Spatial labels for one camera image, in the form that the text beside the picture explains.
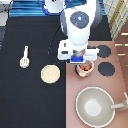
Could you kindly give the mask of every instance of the utensil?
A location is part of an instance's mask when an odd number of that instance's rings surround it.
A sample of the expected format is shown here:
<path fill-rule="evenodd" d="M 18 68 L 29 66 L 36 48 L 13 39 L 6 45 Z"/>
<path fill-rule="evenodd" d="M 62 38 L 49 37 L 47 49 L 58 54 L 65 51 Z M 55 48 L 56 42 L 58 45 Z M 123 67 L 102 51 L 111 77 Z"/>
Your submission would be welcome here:
<path fill-rule="evenodd" d="M 112 97 L 99 87 L 87 87 L 76 98 L 76 112 L 79 118 L 93 128 L 109 125 L 115 116 Z"/>
<path fill-rule="evenodd" d="M 28 56 L 28 46 L 25 46 L 25 50 L 24 50 L 24 56 L 23 58 L 20 60 L 20 66 L 22 68 L 27 68 L 29 66 L 29 59 L 27 58 Z"/>

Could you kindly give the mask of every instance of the cable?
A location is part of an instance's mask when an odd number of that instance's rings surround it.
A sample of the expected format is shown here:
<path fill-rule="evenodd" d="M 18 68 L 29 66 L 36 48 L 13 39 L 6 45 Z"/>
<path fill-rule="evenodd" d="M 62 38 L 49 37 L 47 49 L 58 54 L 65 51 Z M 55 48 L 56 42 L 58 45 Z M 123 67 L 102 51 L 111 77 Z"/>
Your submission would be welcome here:
<path fill-rule="evenodd" d="M 5 7 L 5 4 L 3 4 L 3 2 L 0 1 L 0 3 L 4 6 L 4 11 L 6 11 L 6 7 Z"/>
<path fill-rule="evenodd" d="M 61 25 L 57 28 L 56 32 L 53 35 L 53 38 L 52 38 L 51 43 L 49 45 L 48 55 L 50 54 L 51 45 L 52 45 L 52 43 L 53 43 L 53 41 L 55 39 L 55 36 L 56 36 L 57 32 L 59 31 L 60 27 L 61 27 Z"/>
<path fill-rule="evenodd" d="M 9 6 L 8 6 L 8 18 L 9 18 L 9 11 L 11 10 L 11 9 L 9 9 L 9 8 L 10 8 L 10 5 L 11 5 L 12 1 L 13 1 L 13 0 L 11 0 L 11 2 L 9 3 Z"/>

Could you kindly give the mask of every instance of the table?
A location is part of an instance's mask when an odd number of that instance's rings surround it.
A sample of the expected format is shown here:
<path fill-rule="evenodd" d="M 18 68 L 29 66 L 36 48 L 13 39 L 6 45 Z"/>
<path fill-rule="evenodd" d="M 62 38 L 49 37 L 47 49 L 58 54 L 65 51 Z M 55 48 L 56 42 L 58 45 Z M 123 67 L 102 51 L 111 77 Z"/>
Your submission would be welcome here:
<path fill-rule="evenodd" d="M 41 70 L 58 61 L 59 17 L 15 17 L 7 20 L 0 51 L 0 128 L 65 128 L 66 64 L 57 63 L 61 77 L 55 84 L 42 81 Z M 30 66 L 20 67 L 25 46 Z"/>
<path fill-rule="evenodd" d="M 106 45 L 111 48 L 111 55 L 101 58 L 94 62 L 95 68 L 91 76 L 81 78 L 75 73 L 74 65 L 66 64 L 66 128 L 90 128 L 78 117 L 75 110 L 75 100 L 78 93 L 89 86 L 97 86 L 106 90 L 113 98 L 115 103 L 125 100 L 124 92 L 126 87 L 117 56 L 114 41 L 89 41 L 89 46 Z M 102 76 L 98 71 L 101 62 L 111 62 L 115 67 L 115 74 L 109 77 Z M 128 110 L 119 112 L 116 110 L 114 120 L 105 128 L 127 128 Z"/>

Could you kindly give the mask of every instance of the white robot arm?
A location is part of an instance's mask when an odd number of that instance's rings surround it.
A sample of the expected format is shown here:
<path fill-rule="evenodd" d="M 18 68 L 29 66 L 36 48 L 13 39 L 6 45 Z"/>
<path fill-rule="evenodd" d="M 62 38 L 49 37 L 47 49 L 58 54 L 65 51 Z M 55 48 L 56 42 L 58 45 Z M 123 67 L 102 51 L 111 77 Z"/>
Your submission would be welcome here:
<path fill-rule="evenodd" d="M 87 3 L 64 9 L 60 15 L 62 32 L 68 36 L 60 41 L 58 59 L 70 59 L 70 63 L 85 63 L 96 60 L 99 49 L 87 49 L 90 28 L 96 27 L 102 19 L 98 0 L 87 0 Z"/>

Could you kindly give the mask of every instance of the wall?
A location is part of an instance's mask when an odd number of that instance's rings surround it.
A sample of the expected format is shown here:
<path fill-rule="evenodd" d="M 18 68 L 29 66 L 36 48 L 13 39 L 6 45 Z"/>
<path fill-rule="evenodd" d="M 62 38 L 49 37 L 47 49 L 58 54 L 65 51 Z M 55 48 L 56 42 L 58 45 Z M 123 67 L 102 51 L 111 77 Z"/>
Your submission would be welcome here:
<path fill-rule="evenodd" d="M 108 16 L 111 36 L 115 40 L 128 19 L 128 0 L 104 0 L 104 6 Z"/>

